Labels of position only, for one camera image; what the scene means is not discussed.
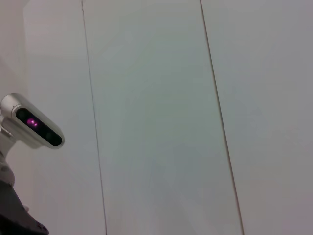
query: purple light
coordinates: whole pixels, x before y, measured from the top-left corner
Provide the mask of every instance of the purple light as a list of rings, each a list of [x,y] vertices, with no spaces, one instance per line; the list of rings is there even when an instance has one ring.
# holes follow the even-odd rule
[[[36,127],[37,124],[38,123],[33,118],[30,118],[29,120],[27,120],[27,125],[29,125],[29,126]]]

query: white cabinet door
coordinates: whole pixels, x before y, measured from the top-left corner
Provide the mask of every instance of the white cabinet door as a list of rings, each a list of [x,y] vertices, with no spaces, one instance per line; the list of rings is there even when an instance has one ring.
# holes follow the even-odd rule
[[[81,3],[30,0],[24,21],[29,99],[62,129],[66,140],[58,150],[33,151],[30,214],[52,235],[104,235]]]
[[[241,234],[200,2],[84,14],[108,234]]]
[[[202,0],[246,235],[313,231],[313,2]]]

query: camera lens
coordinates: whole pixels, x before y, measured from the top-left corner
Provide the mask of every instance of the camera lens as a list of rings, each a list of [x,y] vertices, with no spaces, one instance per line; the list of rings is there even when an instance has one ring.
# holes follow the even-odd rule
[[[18,113],[16,113],[16,116],[21,121],[24,121],[26,119],[26,113],[24,110],[20,110]]]
[[[62,138],[52,131],[47,125],[40,121],[28,109],[20,108],[16,111],[16,117],[27,125],[30,129],[36,132],[39,136],[45,139],[52,146],[59,146],[62,144]]]

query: vertical line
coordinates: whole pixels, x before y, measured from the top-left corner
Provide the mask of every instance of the vertical line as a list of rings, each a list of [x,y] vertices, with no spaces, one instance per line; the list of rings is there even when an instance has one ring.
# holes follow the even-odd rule
[[[84,33],[85,33],[85,42],[86,42],[87,62],[88,62],[88,69],[89,69],[89,81],[90,81],[90,88],[91,88],[91,98],[92,98],[92,108],[93,108],[93,117],[94,117],[94,127],[95,127],[95,130],[96,130],[96,140],[97,140],[97,150],[98,150],[98,164],[99,164],[100,184],[101,184],[101,192],[102,192],[102,206],[103,206],[103,214],[104,214],[104,224],[105,224],[105,227],[106,227],[105,232],[106,232],[106,235],[108,235],[106,210],[105,210],[105,206],[104,206],[102,173],[101,173],[101,166],[100,166],[100,151],[99,151],[97,124],[96,124],[96,112],[95,112],[95,106],[94,106],[94,96],[93,96],[92,81],[91,81],[89,50],[88,50],[88,43],[87,43],[87,33],[86,33],[86,23],[85,23],[85,13],[84,13],[84,3],[83,3],[83,1],[84,0],[82,0],[81,3],[82,3],[82,11],[83,11]]]
[[[209,39],[208,39],[208,36],[207,36],[207,31],[206,31],[206,25],[205,25],[205,18],[204,18],[202,0],[200,0],[200,6],[201,6],[201,12],[202,12],[202,19],[203,19],[203,25],[204,25],[205,38],[206,38],[207,48],[208,48],[209,57],[210,57],[210,64],[211,64],[211,69],[212,69],[213,81],[214,81],[214,86],[215,86],[215,94],[216,94],[216,99],[217,99],[219,112],[220,112],[220,117],[221,117],[221,123],[222,123],[222,129],[223,129],[223,138],[224,138],[224,143],[225,143],[226,152],[227,152],[227,159],[228,159],[228,165],[229,165],[229,169],[230,169],[231,181],[232,181],[233,189],[234,189],[234,192],[235,192],[236,206],[237,206],[237,211],[238,211],[238,216],[239,216],[239,221],[240,221],[240,228],[241,228],[242,234],[245,235],[244,225],[243,225],[243,220],[242,220],[242,216],[241,216],[239,200],[238,200],[238,195],[237,195],[237,190],[236,190],[236,185],[235,185],[234,173],[233,173],[233,169],[232,169],[231,161],[230,161],[229,149],[228,149],[228,144],[227,144],[227,139],[226,139],[226,132],[225,132],[224,121],[223,121],[223,116],[222,116],[221,103],[220,103],[219,93],[218,93],[218,90],[217,90],[217,84],[216,84],[215,73],[214,73],[214,68],[213,68],[210,44],[209,44]]]

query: depth camera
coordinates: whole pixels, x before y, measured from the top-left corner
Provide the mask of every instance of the depth camera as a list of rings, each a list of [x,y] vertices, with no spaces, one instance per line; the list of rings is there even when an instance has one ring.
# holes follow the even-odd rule
[[[61,129],[20,94],[7,95],[0,104],[1,126],[32,148],[59,148],[64,143]]]

